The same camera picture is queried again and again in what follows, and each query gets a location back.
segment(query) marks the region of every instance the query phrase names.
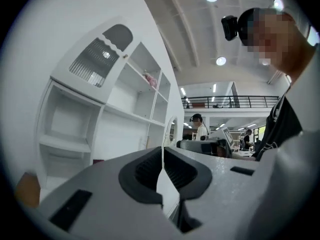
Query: window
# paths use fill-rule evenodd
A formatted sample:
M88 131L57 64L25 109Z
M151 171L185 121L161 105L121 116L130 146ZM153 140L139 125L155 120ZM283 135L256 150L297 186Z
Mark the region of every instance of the window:
M310 26L307 41L310 45L315 46L320 43L319 33L315 30L313 26Z
M262 141L265 135L265 130L266 130L266 126L253 129L253 142L256 142L256 138Z
M287 74L285 75L285 77L286 77L286 79L289 81L289 84L291 84L291 83L292 83L292 79L291 79L291 77L290 77L290 76L288 76Z
M134 38L129 28L120 24L109 28L103 33L103 35L122 52L128 47Z

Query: headset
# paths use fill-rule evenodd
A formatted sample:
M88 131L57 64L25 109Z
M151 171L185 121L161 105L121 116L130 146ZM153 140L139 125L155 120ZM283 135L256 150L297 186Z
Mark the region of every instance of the headset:
M239 20L237 17L229 15L221 19L223 26L224 37L227 41L234 40L239 36L242 44L247 47L253 46L253 27L254 21L259 18L259 15L268 12L268 14L282 14L274 7L268 8L251 8L241 14Z
M190 120L189 120L189 121L190 121L190 122L194 122L194 118L200 119L200 122L203 123L203 125L205 126L207 135L209 135L208 128L207 128L207 126L205 125L204 120L203 120L201 114L198 114L198 113L197 113L197 114L194 114L193 116L190 117Z

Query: small figurine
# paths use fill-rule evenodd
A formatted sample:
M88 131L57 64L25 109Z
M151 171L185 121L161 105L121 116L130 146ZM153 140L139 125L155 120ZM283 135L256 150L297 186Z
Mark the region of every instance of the small figurine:
M152 75L150 75L148 72L145 72L143 76L148 81L149 85L153 86L154 88L157 87L158 81Z

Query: black rubber pad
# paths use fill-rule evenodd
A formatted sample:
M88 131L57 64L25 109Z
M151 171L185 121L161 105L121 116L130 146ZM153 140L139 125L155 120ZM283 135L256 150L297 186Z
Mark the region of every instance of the black rubber pad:
M238 167L238 166L234 166L230 169L230 171L239 173L239 174L245 174L245 175L249 175L252 176L252 174L254 174L255 170L251 170L251 169L246 169L246 168L242 168L242 167Z
M66 203L51 217L50 222L62 230L68 231L81 210L85 207L92 193L77 190Z

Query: glass pane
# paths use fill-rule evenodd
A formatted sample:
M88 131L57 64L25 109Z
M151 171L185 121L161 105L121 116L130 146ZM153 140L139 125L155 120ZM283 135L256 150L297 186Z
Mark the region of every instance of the glass pane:
M121 51L124 51L133 40L133 35L129 28L120 24L109 28L103 35Z
M69 67L69 71L96 87L101 87L119 55L102 40L93 40Z
M319 33L315 30L313 26L310 27L310 32L307 41L312 46L315 46L320 42Z
M263 134L265 132L265 130L266 130L266 127L262 126L262 127L259 128L259 133Z

